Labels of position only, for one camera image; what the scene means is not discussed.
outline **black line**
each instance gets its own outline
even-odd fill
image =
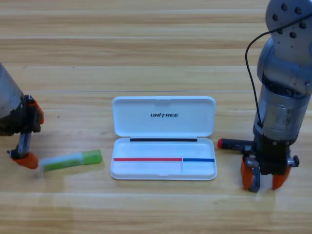
[[[130,138],[130,141],[188,141],[197,142],[197,138]]]

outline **metal screw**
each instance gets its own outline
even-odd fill
[[[273,15],[273,20],[274,20],[274,21],[278,21],[278,16],[277,16],[277,14],[274,14],[274,15]]]
[[[302,29],[305,29],[305,28],[307,28],[307,24],[304,23],[304,22],[301,22],[301,23],[299,24],[299,27],[302,28]]]
[[[294,10],[297,14],[302,14],[302,10],[300,7],[296,7],[296,9]]]
[[[291,33],[289,33],[289,36],[290,36],[291,38],[296,38],[296,37],[297,37],[297,33],[291,32]]]
[[[286,5],[286,3],[283,3],[283,4],[282,4],[282,10],[283,10],[283,11],[287,11],[287,5]]]

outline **unitree logo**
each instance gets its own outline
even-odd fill
[[[151,117],[178,117],[179,114],[162,114],[162,113],[159,113],[159,114],[151,114]]]

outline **wood grain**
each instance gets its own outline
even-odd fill
[[[242,190],[241,155],[217,140],[252,139],[255,105],[248,43],[266,30],[268,0],[0,0],[0,61],[45,112],[33,134],[38,158],[100,149],[103,163],[43,173],[19,167],[0,139],[1,234],[312,233],[312,107],[282,188],[261,177]],[[268,37],[250,51],[256,64]],[[217,177],[122,181],[110,176],[111,101],[118,96],[199,95],[216,100]]]

